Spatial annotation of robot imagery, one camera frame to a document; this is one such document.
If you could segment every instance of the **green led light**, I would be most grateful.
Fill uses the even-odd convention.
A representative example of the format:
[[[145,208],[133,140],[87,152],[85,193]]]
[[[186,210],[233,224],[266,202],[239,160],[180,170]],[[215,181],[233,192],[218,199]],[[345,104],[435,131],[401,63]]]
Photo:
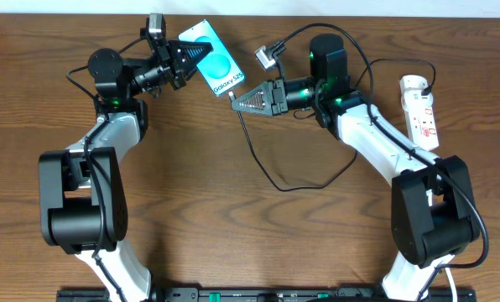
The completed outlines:
[[[221,302],[221,296],[219,293],[210,293],[209,302]]]
[[[305,97],[310,95],[310,90],[308,88],[300,91],[300,96]]]

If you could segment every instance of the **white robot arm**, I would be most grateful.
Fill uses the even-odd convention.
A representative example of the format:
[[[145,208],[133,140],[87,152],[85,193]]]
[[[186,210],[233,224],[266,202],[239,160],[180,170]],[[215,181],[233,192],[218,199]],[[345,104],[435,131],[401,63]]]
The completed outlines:
[[[93,269],[108,291],[96,297],[99,299],[164,301],[151,273],[125,240],[128,213],[118,164],[148,129],[147,105],[134,97],[155,91],[158,96],[160,87],[168,83],[174,90],[180,89],[212,51],[210,43],[168,41],[165,35],[163,15],[152,13],[140,30],[140,39],[120,51],[99,49],[87,66],[70,71],[68,79],[94,101],[96,125],[65,150],[48,151],[39,157],[44,240],[75,254]],[[149,58],[122,58],[123,51],[141,40],[152,50]],[[96,96],[70,77],[70,73],[85,69],[96,82]],[[91,197],[65,196],[66,191],[79,189],[91,189]],[[76,297],[60,294],[63,300],[87,298],[80,293]]]
[[[372,105],[374,117],[378,117],[379,122],[389,133],[399,139],[409,148],[416,149],[418,155],[435,162],[439,157],[431,152],[414,145],[400,131],[386,121]],[[360,152],[372,166],[392,185],[392,178],[401,175],[404,171],[418,171],[427,168],[418,160],[413,159],[399,146],[386,137],[377,127],[371,123],[367,115],[367,105],[362,104],[350,108],[337,118],[337,132],[339,139]],[[427,191],[427,203],[432,206],[433,195]],[[386,295],[390,299],[401,299],[414,301],[418,299],[419,292],[430,280],[435,267],[442,263],[448,263],[454,256],[445,255],[435,259],[426,268],[419,268],[417,265],[409,263],[401,253],[395,259],[392,270],[384,277],[382,286]]]

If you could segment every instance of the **wooden table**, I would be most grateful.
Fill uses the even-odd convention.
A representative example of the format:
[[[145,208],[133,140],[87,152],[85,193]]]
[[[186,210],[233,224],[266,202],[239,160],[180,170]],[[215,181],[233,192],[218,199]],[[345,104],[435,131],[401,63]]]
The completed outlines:
[[[83,263],[49,247],[39,227],[38,157],[77,141],[94,123],[91,101],[64,77],[102,47],[138,37],[146,16],[0,15],[0,300],[54,300],[62,287],[98,287]],[[470,169],[491,238],[480,268],[454,271],[480,301],[500,301],[500,19],[207,17],[247,80],[240,95],[276,76],[253,51],[311,22],[349,31],[371,59],[413,57],[438,71],[436,152]],[[166,16],[168,36],[203,16]],[[320,30],[287,44],[289,78],[309,74],[308,45]],[[363,65],[347,45],[353,78]],[[145,44],[128,51],[146,57]],[[398,79],[426,66],[374,67],[376,103],[405,130]],[[84,72],[76,79],[93,91]],[[368,83],[362,87],[367,91]],[[120,169],[128,201],[128,240],[163,285],[331,287],[376,283],[391,268],[390,189],[362,157],[326,190],[281,193],[255,164],[237,115],[200,75],[180,91],[144,96],[150,126]],[[283,187],[326,181],[352,156],[314,120],[247,116],[256,152]],[[472,244],[456,263],[475,260]],[[437,284],[446,285],[439,277]]]

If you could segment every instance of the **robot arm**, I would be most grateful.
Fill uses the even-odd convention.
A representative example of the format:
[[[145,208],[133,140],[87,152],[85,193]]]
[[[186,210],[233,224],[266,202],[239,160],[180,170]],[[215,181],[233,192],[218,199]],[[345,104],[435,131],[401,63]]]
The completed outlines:
[[[180,89],[212,50],[209,43],[168,41],[165,35],[162,14],[152,13],[140,31],[152,50],[149,58],[124,59],[112,49],[93,53],[87,69],[98,92],[96,125],[65,150],[39,158],[43,237],[88,264],[107,287],[107,297],[90,298],[164,301],[125,240],[128,213],[118,164],[148,129],[147,105],[134,96],[154,91],[158,96],[167,83]],[[66,197],[79,189],[91,189],[91,196]]]
[[[270,70],[268,66],[277,62],[279,53],[285,50],[282,43],[279,45],[276,50],[273,46],[271,50],[262,47],[256,51],[265,70]],[[448,263],[478,239],[480,226],[466,202],[433,169],[414,158],[413,152],[460,183],[473,203],[468,169],[456,156],[440,159],[414,144],[387,122],[377,107],[368,105],[371,103],[360,91],[350,88],[341,37],[320,34],[311,40],[310,70],[311,76],[296,80],[286,80],[280,72],[278,79],[265,81],[239,98],[230,94],[232,109],[272,117],[312,107],[322,128],[351,145],[375,167],[392,187],[391,229],[399,249],[381,286],[390,299],[418,300],[427,295],[426,285],[435,276],[437,266]],[[404,92],[411,87],[401,88]],[[420,95],[432,102],[432,95]],[[408,104],[403,101],[403,105],[405,108]],[[368,106],[382,129],[372,122]],[[415,110],[411,109],[408,117],[415,119]],[[438,140],[427,145],[434,148]],[[444,202],[433,205],[433,194],[443,195]]]

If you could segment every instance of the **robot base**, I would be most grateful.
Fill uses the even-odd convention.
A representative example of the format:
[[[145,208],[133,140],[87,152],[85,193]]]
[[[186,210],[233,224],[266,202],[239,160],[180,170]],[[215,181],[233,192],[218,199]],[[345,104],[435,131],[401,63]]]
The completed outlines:
[[[398,301],[383,298],[382,290],[367,286],[342,286],[339,289],[195,289],[164,290],[165,302],[308,302],[314,299],[342,302]],[[476,291],[458,289],[458,302],[477,302]],[[107,290],[61,290],[56,302],[108,302]],[[426,302],[451,302],[448,289],[430,289]]]

